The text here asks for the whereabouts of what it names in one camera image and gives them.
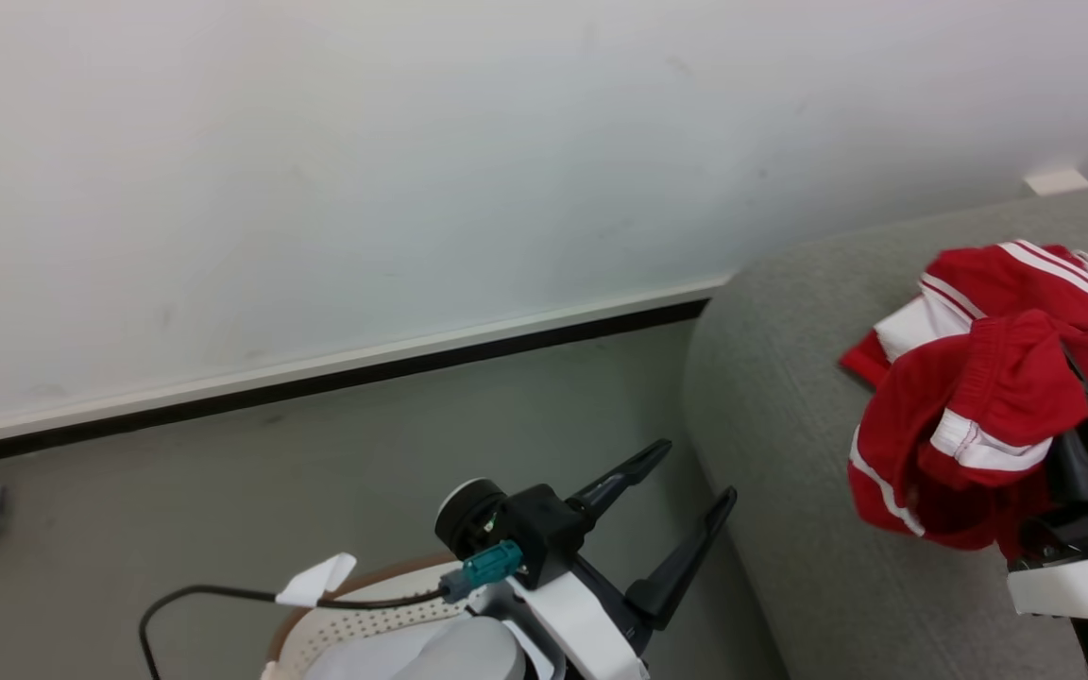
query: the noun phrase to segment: white wall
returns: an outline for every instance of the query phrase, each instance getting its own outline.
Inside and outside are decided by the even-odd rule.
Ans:
[[[1088,3],[0,0],[0,419],[1088,175]]]

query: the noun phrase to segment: black cable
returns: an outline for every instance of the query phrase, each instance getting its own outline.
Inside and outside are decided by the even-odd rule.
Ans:
[[[157,598],[152,605],[148,606],[146,614],[141,615],[141,620],[137,625],[137,636],[139,638],[139,641],[141,641],[141,654],[146,655],[146,666],[150,669],[150,677],[152,680],[162,680],[162,677],[159,676],[159,667],[157,667],[157,664],[153,662],[153,650],[150,648],[150,635],[148,635],[147,632],[150,619],[153,619],[153,616],[162,607],[168,606],[170,603],[173,603],[178,598],[187,597],[187,595],[196,594],[254,599],[259,603],[275,602],[275,593],[247,591],[246,589],[230,589],[227,585],[187,585],[186,589],[178,589],[177,591],[174,591],[174,593],[165,595],[165,597]],[[420,595],[410,595],[409,597],[398,597],[394,599],[369,599],[369,602],[366,603],[344,602],[344,599],[319,599],[316,606],[319,608],[345,608],[345,610],[351,611],[370,611],[379,610],[379,608],[420,605],[422,603],[429,603],[431,599],[435,599],[437,597],[444,597],[445,594],[446,593],[443,589],[436,589]]]

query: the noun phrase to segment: baseboard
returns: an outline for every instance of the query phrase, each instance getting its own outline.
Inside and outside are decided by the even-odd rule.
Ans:
[[[694,319],[726,280],[728,276],[718,276],[642,296],[1,419],[0,459],[527,349]]]

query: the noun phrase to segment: camera lens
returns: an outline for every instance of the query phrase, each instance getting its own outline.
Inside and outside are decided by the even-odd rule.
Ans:
[[[489,479],[463,483],[444,500],[435,520],[435,536],[459,559],[493,545],[484,526],[493,518],[497,504],[506,495]]]

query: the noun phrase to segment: teal connector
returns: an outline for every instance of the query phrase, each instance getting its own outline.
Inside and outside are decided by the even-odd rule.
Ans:
[[[487,547],[478,555],[470,556],[460,569],[446,573],[441,579],[440,585],[446,592],[444,602],[461,602],[480,586],[512,577],[519,571],[522,561],[523,552],[519,551],[514,541],[503,541],[495,547]]]

